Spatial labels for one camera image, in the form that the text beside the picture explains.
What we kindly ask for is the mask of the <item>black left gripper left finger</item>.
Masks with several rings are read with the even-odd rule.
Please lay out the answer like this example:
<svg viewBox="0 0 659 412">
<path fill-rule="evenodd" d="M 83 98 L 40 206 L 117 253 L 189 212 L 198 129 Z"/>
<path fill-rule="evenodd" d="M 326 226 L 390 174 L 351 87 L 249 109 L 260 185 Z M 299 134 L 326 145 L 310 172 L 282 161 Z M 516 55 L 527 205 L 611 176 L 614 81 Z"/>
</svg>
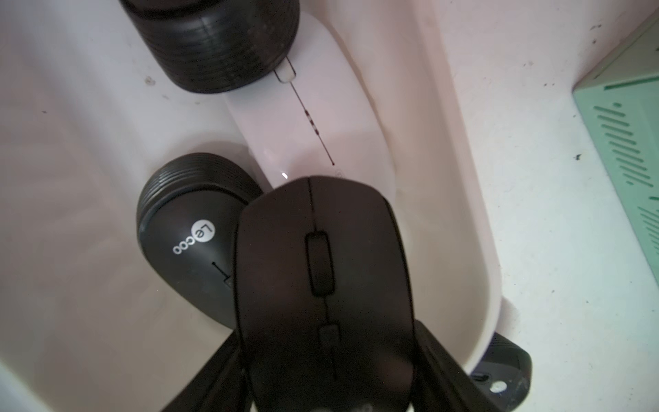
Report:
<svg viewBox="0 0 659 412">
<path fill-rule="evenodd" d="M 163 412 L 250 411 L 252 397 L 240 360 L 235 332 Z"/>
</svg>

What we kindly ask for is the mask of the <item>white storage box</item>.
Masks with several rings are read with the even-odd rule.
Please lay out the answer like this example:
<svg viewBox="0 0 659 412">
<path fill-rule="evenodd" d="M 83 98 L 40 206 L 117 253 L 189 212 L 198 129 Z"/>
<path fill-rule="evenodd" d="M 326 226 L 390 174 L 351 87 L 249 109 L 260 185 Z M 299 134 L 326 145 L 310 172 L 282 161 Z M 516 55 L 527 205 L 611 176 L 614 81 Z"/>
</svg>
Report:
<svg viewBox="0 0 659 412">
<path fill-rule="evenodd" d="M 396 168 L 415 315 L 466 369 L 499 321 L 501 274 L 434 1 L 305 1 L 367 92 Z M 219 95 L 157 65 L 116 1 L 1 4 L 1 408 L 158 411 L 228 329 L 137 246 L 169 160 L 256 166 Z"/>
</svg>

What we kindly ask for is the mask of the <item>black mouse front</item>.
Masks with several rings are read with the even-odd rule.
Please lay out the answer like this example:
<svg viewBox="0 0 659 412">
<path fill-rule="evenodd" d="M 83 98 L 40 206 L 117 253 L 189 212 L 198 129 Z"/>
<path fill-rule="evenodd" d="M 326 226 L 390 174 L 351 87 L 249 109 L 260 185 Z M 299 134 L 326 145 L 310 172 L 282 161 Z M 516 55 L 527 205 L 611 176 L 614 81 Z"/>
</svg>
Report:
<svg viewBox="0 0 659 412">
<path fill-rule="evenodd" d="M 154 271 L 214 321 L 234 329 L 233 242 L 245 207 L 262 195 L 239 165 L 209 153 L 180 156 L 147 181 L 137 241 Z"/>
</svg>

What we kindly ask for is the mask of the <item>green file organizer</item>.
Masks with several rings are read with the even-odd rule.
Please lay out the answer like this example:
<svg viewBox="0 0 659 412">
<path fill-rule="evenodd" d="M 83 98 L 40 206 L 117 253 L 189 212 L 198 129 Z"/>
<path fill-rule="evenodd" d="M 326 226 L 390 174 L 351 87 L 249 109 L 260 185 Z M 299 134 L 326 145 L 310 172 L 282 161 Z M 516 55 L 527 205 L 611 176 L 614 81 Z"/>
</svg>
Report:
<svg viewBox="0 0 659 412">
<path fill-rule="evenodd" d="M 573 99 L 658 273 L 658 15 L 653 13 L 573 89 Z"/>
</svg>

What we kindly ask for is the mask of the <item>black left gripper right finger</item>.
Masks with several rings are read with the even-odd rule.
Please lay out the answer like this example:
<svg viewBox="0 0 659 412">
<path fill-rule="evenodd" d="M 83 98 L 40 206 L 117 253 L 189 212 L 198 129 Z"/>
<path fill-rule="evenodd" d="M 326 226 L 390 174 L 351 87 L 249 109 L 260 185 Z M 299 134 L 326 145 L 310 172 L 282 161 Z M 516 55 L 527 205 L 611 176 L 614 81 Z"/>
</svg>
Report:
<svg viewBox="0 0 659 412">
<path fill-rule="evenodd" d="M 497 412 L 499 409 L 472 382 L 435 336 L 415 321 L 415 411 Z"/>
</svg>

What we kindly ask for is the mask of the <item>black mouse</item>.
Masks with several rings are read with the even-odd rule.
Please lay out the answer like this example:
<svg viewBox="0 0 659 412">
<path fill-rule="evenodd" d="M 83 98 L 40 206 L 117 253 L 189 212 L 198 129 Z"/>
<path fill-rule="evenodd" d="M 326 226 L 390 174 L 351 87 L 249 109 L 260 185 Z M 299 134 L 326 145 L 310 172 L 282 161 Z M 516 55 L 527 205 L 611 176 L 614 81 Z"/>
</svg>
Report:
<svg viewBox="0 0 659 412">
<path fill-rule="evenodd" d="M 137 241 L 154 271 L 214 321 L 234 329 L 233 242 L 245 207 L 262 195 L 239 165 L 209 153 L 180 156 L 147 181 Z"/>
<path fill-rule="evenodd" d="M 515 411 L 530 393 L 530 354 L 494 333 L 470 379 L 500 411 Z"/>
<path fill-rule="evenodd" d="M 221 94 L 271 73 L 300 25 L 298 0 L 123 1 L 167 77 L 195 94 Z"/>
<path fill-rule="evenodd" d="M 242 361 L 259 411 L 405 411 L 414 309 L 388 201 L 312 176 L 244 209 L 234 252 Z"/>
</svg>

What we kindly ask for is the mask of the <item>white mouse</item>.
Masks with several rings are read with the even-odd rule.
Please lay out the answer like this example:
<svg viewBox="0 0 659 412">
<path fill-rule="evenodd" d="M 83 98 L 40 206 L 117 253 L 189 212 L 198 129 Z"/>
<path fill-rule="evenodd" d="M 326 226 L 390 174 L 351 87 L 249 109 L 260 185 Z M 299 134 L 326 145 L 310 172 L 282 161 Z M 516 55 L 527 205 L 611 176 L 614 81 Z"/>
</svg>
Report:
<svg viewBox="0 0 659 412">
<path fill-rule="evenodd" d="M 396 197 L 384 134 L 350 63 L 330 31 L 300 15 L 288 56 L 262 79 L 224 95 L 269 185 L 326 175 Z"/>
</svg>

